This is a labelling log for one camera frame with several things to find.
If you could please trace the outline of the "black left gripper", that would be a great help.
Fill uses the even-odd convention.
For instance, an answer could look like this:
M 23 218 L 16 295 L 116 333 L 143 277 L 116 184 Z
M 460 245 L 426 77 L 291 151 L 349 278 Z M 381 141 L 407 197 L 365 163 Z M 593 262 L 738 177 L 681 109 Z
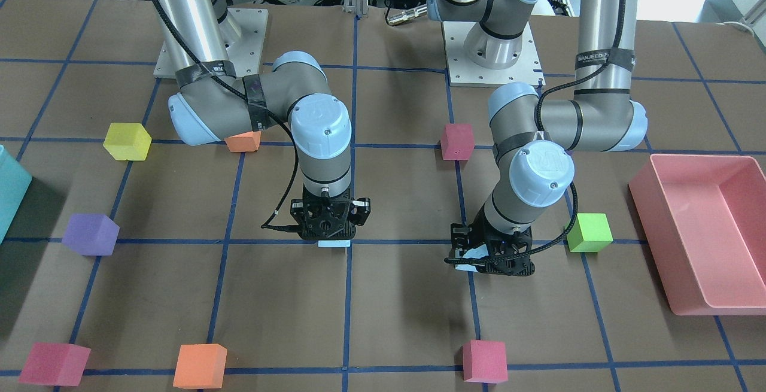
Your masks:
M 451 255 L 444 262 L 455 269 L 508 276 L 534 273 L 530 259 L 531 228 L 505 234 L 484 222 L 470 226 L 451 224 L 451 244 Z

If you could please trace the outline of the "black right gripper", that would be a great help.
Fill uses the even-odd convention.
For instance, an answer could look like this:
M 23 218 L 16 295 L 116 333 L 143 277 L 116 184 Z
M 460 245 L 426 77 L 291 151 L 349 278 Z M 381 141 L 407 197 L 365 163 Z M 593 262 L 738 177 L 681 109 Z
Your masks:
M 320 199 L 307 196 L 291 201 L 290 214 L 296 220 L 296 233 L 308 241 L 346 241 L 355 237 L 356 226 L 363 226 L 371 212 L 371 199 L 335 196 Z

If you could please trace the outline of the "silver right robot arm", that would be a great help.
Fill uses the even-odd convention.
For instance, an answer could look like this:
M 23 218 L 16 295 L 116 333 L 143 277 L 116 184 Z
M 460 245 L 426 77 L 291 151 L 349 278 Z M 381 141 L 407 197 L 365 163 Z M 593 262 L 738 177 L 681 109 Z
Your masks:
M 321 247 L 348 247 L 371 202 L 352 197 L 352 122 L 315 57 L 285 52 L 269 73 L 238 75 L 212 0 L 151 1 L 180 87 L 169 100 L 180 139 L 201 145 L 282 127 L 294 145 L 303 194 L 291 201 L 296 224 L 277 230 Z

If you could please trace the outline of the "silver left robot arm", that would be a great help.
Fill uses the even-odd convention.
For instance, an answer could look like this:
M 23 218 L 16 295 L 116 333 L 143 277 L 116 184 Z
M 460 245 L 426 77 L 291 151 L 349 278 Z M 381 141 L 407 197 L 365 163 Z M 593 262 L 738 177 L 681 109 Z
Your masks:
M 474 22 L 471 60 L 509 66 L 537 0 L 428 0 L 439 22 Z M 648 117 L 630 97 L 636 64 L 637 0 L 582 0 L 572 100 L 550 99 L 526 82 L 498 87 L 488 125 L 500 180 L 468 225 L 452 224 L 446 263 L 464 271 L 508 276 L 534 272 L 531 225 L 564 195 L 576 193 L 570 150 L 631 150 Z

